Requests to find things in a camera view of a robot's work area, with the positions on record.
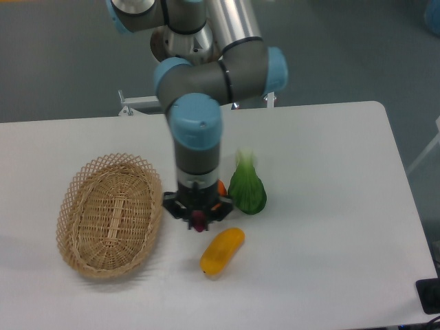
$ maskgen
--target black cable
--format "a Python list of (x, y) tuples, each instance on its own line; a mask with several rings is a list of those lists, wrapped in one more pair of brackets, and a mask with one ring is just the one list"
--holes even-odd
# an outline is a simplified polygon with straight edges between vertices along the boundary
[(433, 318), (431, 321), (429, 321), (428, 323), (425, 324), (424, 327), (420, 328), (420, 330), (431, 330), (432, 329), (432, 325), (436, 322), (440, 320), (440, 316), (437, 316), (435, 318)]

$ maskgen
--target plastic toy food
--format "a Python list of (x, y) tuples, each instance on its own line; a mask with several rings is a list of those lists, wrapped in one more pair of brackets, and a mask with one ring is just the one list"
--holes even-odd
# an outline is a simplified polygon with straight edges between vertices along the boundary
[(231, 178), (228, 194), (234, 205), (248, 215), (255, 215), (264, 209), (267, 195), (263, 182), (255, 171), (253, 152), (237, 151), (236, 170)]
[(200, 268), (209, 276), (219, 274), (243, 244), (245, 233), (239, 228), (230, 228), (218, 234), (200, 258)]

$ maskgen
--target gray floor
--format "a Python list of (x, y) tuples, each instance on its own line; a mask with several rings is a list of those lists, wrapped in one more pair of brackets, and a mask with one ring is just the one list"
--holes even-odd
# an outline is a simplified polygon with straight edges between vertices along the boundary
[[(426, 2), (254, 0), (266, 42), (289, 62), (278, 105), (379, 101), (409, 166), (440, 116), (440, 38), (425, 28)], [(119, 35), (104, 1), (0, 4), (0, 122), (116, 116), (118, 89), (153, 95), (150, 35)], [(436, 174), (421, 171), (410, 183), (428, 240), (439, 240)]]

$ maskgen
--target metal bracket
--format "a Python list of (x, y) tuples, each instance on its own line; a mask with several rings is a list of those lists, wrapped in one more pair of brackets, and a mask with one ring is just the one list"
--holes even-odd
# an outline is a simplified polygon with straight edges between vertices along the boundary
[(274, 108), (275, 107), (276, 95), (274, 92), (268, 93), (263, 99), (267, 104), (266, 105), (267, 108)]
[(134, 116), (135, 114), (153, 114), (158, 113), (157, 108), (160, 108), (159, 100), (155, 96), (143, 96), (141, 98), (125, 98), (121, 90), (118, 90), (118, 95), (122, 110), (119, 116)]
[(425, 159), (425, 157), (436, 147), (438, 144), (440, 144), (440, 117), (436, 120), (437, 128), (439, 129), (439, 132), (434, 138), (431, 140), (431, 142), (428, 143), (428, 145), (425, 147), (425, 149), (417, 156), (417, 158), (411, 163), (410, 166), (406, 169), (406, 175), (408, 176), (411, 174), (418, 165)]

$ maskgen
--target light blue joint cap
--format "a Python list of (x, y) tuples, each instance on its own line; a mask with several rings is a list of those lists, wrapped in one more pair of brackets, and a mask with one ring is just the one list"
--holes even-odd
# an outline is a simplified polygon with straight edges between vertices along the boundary
[(113, 8), (111, 4), (111, 0), (105, 0), (105, 3), (107, 4), (107, 9), (109, 10), (109, 14), (111, 17), (111, 20), (115, 24), (116, 30), (121, 34), (132, 34), (131, 31), (129, 31), (124, 24), (119, 20), (119, 17), (115, 13), (115, 8)]
[(263, 95), (272, 91), (280, 91), (287, 85), (289, 70), (281, 49), (268, 48), (269, 65), (267, 66), (266, 86)]
[(440, 35), (440, 0), (430, 0), (425, 10), (426, 25)]
[(180, 57), (170, 57), (163, 60), (154, 71), (154, 90), (157, 95), (157, 88), (168, 71), (178, 65), (191, 65), (186, 59)]
[(188, 149), (211, 149), (220, 142), (223, 131), (219, 103), (202, 93), (182, 96), (171, 106), (170, 130)]

